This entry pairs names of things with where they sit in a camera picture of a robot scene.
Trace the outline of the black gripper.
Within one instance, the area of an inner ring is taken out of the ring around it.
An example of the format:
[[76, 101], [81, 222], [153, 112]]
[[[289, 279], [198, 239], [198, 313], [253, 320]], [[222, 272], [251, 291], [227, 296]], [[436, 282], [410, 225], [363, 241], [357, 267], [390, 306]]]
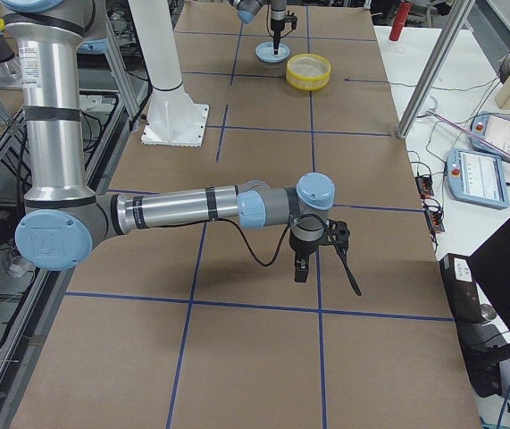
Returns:
[[292, 231], [289, 233], [288, 243], [294, 251], [294, 282], [306, 282], [308, 276], [307, 259], [320, 246], [321, 238], [316, 240], [302, 240], [298, 238]]
[[270, 29], [273, 33], [272, 35], [273, 54], [278, 55], [280, 51], [280, 33], [284, 30], [284, 20], [271, 19]]

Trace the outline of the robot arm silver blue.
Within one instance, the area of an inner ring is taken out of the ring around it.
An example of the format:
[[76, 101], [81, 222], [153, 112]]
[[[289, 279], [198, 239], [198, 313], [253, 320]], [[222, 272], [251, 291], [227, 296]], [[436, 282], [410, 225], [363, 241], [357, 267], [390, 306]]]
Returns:
[[14, 241], [35, 267], [66, 271], [100, 243], [134, 230], [228, 222], [238, 231], [279, 225], [294, 253], [294, 279], [305, 282], [321, 246], [347, 253], [347, 227], [331, 220], [331, 178], [310, 172], [291, 187], [262, 181], [156, 195], [110, 193], [110, 178], [90, 184], [81, 129], [77, 53], [109, 46], [102, 1], [6, 1], [4, 22], [20, 57], [23, 117], [32, 184]]
[[287, 2], [272, 0], [230, 0], [229, 4], [237, 11], [237, 16], [244, 24], [249, 24], [255, 16], [266, 6], [269, 16], [265, 22], [269, 24], [268, 31], [272, 37], [272, 48], [270, 54], [272, 59], [278, 59], [282, 56], [280, 51], [280, 43], [283, 39], [282, 32], [285, 30], [287, 23], [294, 30], [297, 26], [297, 17], [294, 13], [287, 10]]

